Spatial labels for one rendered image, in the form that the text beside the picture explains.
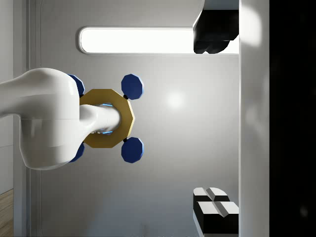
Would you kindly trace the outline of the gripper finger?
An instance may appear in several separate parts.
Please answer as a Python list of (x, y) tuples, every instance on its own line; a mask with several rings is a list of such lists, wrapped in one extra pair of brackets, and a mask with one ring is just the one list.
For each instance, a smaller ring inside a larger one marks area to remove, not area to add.
[(219, 53), (238, 35), (238, 10), (203, 10), (194, 27), (194, 53)]
[(238, 237), (239, 207), (219, 188), (193, 190), (193, 219), (199, 237)]

